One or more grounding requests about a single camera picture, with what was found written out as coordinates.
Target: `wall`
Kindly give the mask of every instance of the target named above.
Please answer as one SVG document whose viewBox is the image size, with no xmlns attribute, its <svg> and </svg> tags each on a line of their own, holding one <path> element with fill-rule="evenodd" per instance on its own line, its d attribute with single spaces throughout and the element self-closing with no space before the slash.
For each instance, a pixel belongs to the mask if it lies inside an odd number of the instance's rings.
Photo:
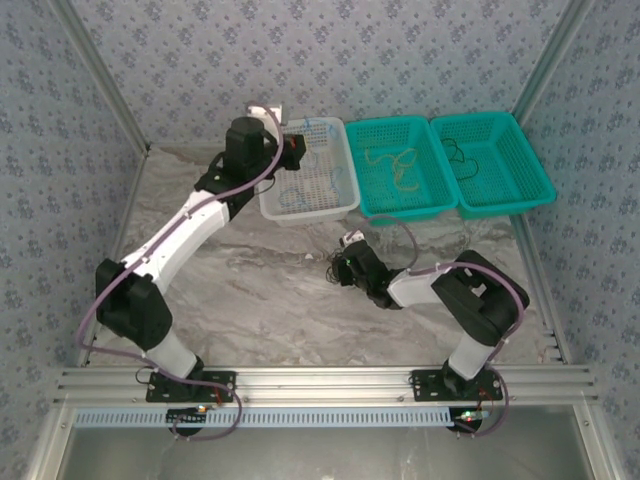
<svg viewBox="0 0 640 480">
<path fill-rule="evenodd" d="M 21 477 L 137 158 L 44 0 L 0 2 L 0 478 Z"/>
<path fill-rule="evenodd" d="M 558 190 L 529 216 L 576 362 L 640 478 L 640 4 L 597 2 L 527 123 Z"/>
<path fill-rule="evenodd" d="M 292 118 L 509 110 L 566 0 L 73 0 L 148 142 Z"/>
</svg>

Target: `gray marble floor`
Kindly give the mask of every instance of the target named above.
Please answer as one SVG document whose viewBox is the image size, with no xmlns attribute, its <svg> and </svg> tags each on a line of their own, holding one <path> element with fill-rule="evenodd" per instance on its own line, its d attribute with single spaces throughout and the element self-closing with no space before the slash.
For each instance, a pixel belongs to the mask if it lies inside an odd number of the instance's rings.
<svg viewBox="0 0 640 480">
<path fill-rule="evenodd" d="M 198 148 L 152 149 L 126 231 L 129 253 L 183 204 L 212 158 Z M 166 300 L 184 342 L 208 365 L 440 364 L 462 330 L 441 304 L 401 311 L 378 309 L 363 292 L 325 280 L 327 257 L 345 232 L 362 221 L 353 212 L 340 222 L 283 228 L 250 204 L 208 239 L 175 276 Z M 462 221 L 449 212 L 410 224 L 421 248 L 418 267 L 454 259 L 473 248 L 528 289 L 506 217 Z M 389 265 L 411 257 L 397 227 L 366 231 Z M 497 361 L 545 361 L 544 327 L 535 305 Z M 96 345 L 131 348 L 107 329 Z M 92 365 L 129 363 L 94 354 Z"/>
</svg>

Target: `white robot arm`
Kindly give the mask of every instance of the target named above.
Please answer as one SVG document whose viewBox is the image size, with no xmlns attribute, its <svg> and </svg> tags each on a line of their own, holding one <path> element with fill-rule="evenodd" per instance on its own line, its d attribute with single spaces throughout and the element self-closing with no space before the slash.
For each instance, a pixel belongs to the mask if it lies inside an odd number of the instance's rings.
<svg viewBox="0 0 640 480">
<path fill-rule="evenodd" d="M 282 107 L 274 109 L 282 121 Z M 254 196 L 253 188 L 232 190 L 255 179 L 273 161 L 278 150 L 277 128 L 261 107 L 235 119 L 226 134 L 225 152 L 211 162 L 195 184 L 195 191 L 153 238 L 121 262 L 104 260 L 96 270 L 96 294 L 127 267 L 139 265 L 98 307 L 100 323 L 134 342 L 143 356 L 170 374 L 188 378 L 201 368 L 197 356 L 176 336 L 163 295 L 171 280 L 200 245 L 223 228 Z M 285 135 L 275 170 L 298 170 L 306 146 L 302 135 Z M 222 201 L 218 195 L 229 192 Z"/>
<path fill-rule="evenodd" d="M 378 307 L 401 309 L 438 299 L 445 304 L 464 334 L 443 366 L 442 381 L 454 397 L 477 392 L 476 379 L 529 305 L 527 293 L 473 250 L 453 263 L 466 268 L 416 274 L 388 269 L 360 231 L 345 235 L 340 243 L 344 249 L 333 260 L 332 278 L 364 290 Z"/>
</svg>

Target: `purple cable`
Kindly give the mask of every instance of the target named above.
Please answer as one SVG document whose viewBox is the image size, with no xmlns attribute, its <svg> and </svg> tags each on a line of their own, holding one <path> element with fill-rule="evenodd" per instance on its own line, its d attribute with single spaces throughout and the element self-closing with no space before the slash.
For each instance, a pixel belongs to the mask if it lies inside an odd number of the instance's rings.
<svg viewBox="0 0 640 480">
<path fill-rule="evenodd" d="M 280 160 L 280 156 L 282 155 L 282 150 L 284 148 L 284 133 L 282 132 L 282 127 L 280 126 L 280 122 L 278 121 L 278 118 L 273 113 L 273 111 L 271 111 L 271 109 L 268 108 L 266 105 L 261 105 L 259 103 L 250 103 L 250 105 L 263 108 L 264 111 L 271 117 L 271 120 L 273 120 L 273 122 L 275 123 L 276 130 L 278 131 L 278 148 L 277 148 L 276 153 L 273 156 L 273 159 L 271 160 L 271 163 L 269 164 L 269 166 L 260 175 L 258 175 L 253 180 L 248 181 L 244 185 L 240 185 L 239 187 L 233 188 L 233 189 L 231 189 L 229 191 L 226 191 L 226 192 L 223 192 L 223 193 L 221 193 L 219 195 L 215 195 L 213 197 L 207 198 L 206 200 L 203 200 L 200 203 L 198 203 L 198 204 L 194 205 L 193 207 L 191 207 L 185 213 L 184 216 L 180 217 L 175 223 L 173 223 L 169 228 L 167 228 L 167 230 L 158 238 L 158 240 L 156 240 L 147 249 L 147 251 L 144 254 L 144 258 L 150 258 L 151 255 L 153 255 L 153 253 L 167 240 L 167 238 L 169 238 L 171 236 L 171 234 L 173 232 L 175 232 L 180 227 L 180 225 L 182 225 L 185 221 L 187 221 L 190 217 L 192 217 L 202 207 L 204 207 L 206 205 L 209 205 L 212 202 L 215 202 L 215 201 L 218 201 L 218 200 L 222 200 L 224 198 L 230 197 L 232 195 L 236 195 L 238 193 L 244 192 L 245 190 L 253 188 L 258 183 L 260 183 L 262 180 L 264 180 L 276 168 L 276 166 L 278 164 L 278 161 Z M 118 350 L 118 349 L 114 349 L 114 348 L 94 347 L 91 344 L 84 343 L 84 337 L 85 337 L 87 328 L 89 327 L 89 323 L 91 323 L 91 319 L 96 314 L 96 312 L 98 310 L 98 307 L 100 307 L 102 302 L 104 302 L 104 300 L 109 296 L 109 294 L 111 292 L 113 292 L 113 290 L 115 290 L 129 276 L 130 273 L 132 273 L 136 268 L 138 268 L 140 265 L 142 265 L 142 262 L 143 262 L 142 258 L 143 257 L 141 257 L 138 260 L 136 260 L 135 262 L 133 262 L 120 275 L 118 275 L 100 293 L 100 295 L 98 295 L 98 297 L 95 299 L 95 301 L 91 304 L 91 306 L 89 307 L 89 310 L 87 311 L 86 315 L 84 316 L 84 318 L 80 322 L 80 326 L 78 327 L 78 331 L 76 332 L 76 335 L 75 335 L 76 345 L 79 348 L 85 349 L 85 350 L 87 350 L 89 352 L 99 352 L 99 353 L 106 353 L 106 354 L 109 354 L 109 355 L 118 355 L 118 356 L 121 356 L 121 357 L 128 357 L 128 358 L 132 358 L 132 359 L 135 359 L 135 360 L 142 361 L 142 362 L 146 363 L 147 365 L 153 367 L 154 369 L 157 369 L 159 373 L 161 373 L 165 377 L 167 377 L 167 378 L 169 378 L 169 379 L 171 379 L 171 380 L 173 380 L 175 382 L 183 383 L 183 384 L 186 384 L 186 385 L 200 385 L 200 386 L 204 386 L 204 387 L 219 388 L 219 389 L 229 393 L 233 397 L 233 399 L 236 401 L 236 403 L 238 404 L 238 414 L 236 415 L 236 418 L 235 418 L 233 424 L 229 428 L 224 430 L 223 432 L 215 434 L 215 435 L 207 435 L 207 436 L 203 436 L 203 437 L 197 437 L 197 438 L 193 437 L 192 438 L 192 437 L 183 437 L 181 435 L 178 435 L 175 432 L 175 425 L 174 425 L 174 428 L 172 429 L 178 438 L 181 438 L 183 440 L 188 439 L 189 441 L 201 442 L 201 441 L 205 441 L 205 440 L 215 440 L 215 439 L 218 439 L 218 438 L 225 437 L 225 436 L 229 435 L 231 432 L 233 432 L 237 428 L 237 426 L 240 423 L 240 420 L 242 418 L 242 401 L 240 400 L 240 397 L 238 397 L 238 395 L 235 393 L 235 391 L 233 391 L 232 389 L 228 388 L 226 385 L 223 385 L 221 383 L 205 382 L 205 381 L 201 381 L 201 380 L 188 380 L 186 378 L 177 377 L 177 376 L 172 375 L 171 373 L 167 372 L 166 370 L 160 368 L 159 365 L 157 365 L 155 362 L 153 362 L 153 361 L 149 360 L 148 358 L 145 358 L 145 357 L 143 357 L 141 355 L 138 355 L 137 353 L 127 352 L 126 350 Z"/>
</svg>

